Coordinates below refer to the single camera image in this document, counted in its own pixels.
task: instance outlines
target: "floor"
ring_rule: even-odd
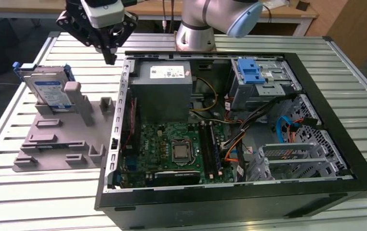
[[[15,32],[20,39],[20,44],[8,49],[8,56],[20,63],[31,63],[51,31],[60,31],[54,20],[42,20],[42,27],[35,28],[30,19],[11,20]],[[143,23],[139,27],[139,32],[151,32],[159,30],[159,26],[150,23]],[[361,68],[361,71],[367,77],[367,62]],[[12,71],[0,75],[0,83],[19,84],[20,79]],[[14,97],[18,85],[0,85],[0,117],[3,111]]]

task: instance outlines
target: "wooden desk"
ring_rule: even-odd
[[[318,13],[310,7],[309,10],[297,9],[298,0],[293,0],[293,7],[278,7],[273,12],[274,23],[299,24],[295,36],[305,36],[306,31],[318,18]],[[2,18],[50,18],[56,19],[64,10],[66,0],[0,0]],[[129,7],[129,11],[137,13],[142,20],[162,20],[163,5],[161,0],[150,0],[137,6]],[[171,18],[171,3],[166,3],[167,18]],[[182,19],[182,2],[175,3],[175,19]],[[261,23],[269,20],[269,12],[263,12]]]

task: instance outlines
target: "metal slatted table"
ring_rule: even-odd
[[[115,66],[103,55],[67,33],[51,33],[36,58],[42,65],[68,63],[82,91],[91,101],[117,100],[125,51],[171,51],[174,37],[134,34],[119,49]],[[323,38],[217,36],[219,51],[295,52],[349,129],[367,159],[367,79],[334,42]],[[14,159],[35,119],[35,96],[24,84],[0,119],[0,230],[119,230],[102,212],[94,210],[99,169],[20,172]],[[266,220],[174,228],[171,230],[367,230],[367,198],[351,200],[311,218]]]

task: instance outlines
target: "sticker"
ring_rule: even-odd
[[[36,81],[35,88],[52,109],[67,111],[72,107],[70,98],[63,92],[64,86],[59,81]]]
[[[225,108],[230,111],[230,102],[225,102]]]
[[[243,170],[243,168],[241,167],[241,165],[238,165],[238,172],[239,172],[239,174],[241,174],[241,176],[243,176],[243,174],[245,174],[245,170]]]
[[[274,77],[273,72],[262,72],[261,75],[263,77]]]
[[[151,78],[185,78],[183,66],[153,66]]]

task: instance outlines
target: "power supply label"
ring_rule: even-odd
[[[63,92],[64,86],[59,81],[36,81],[35,87],[43,100],[55,111],[67,111],[72,103]]]
[[[153,66],[151,78],[185,78],[185,66]]]

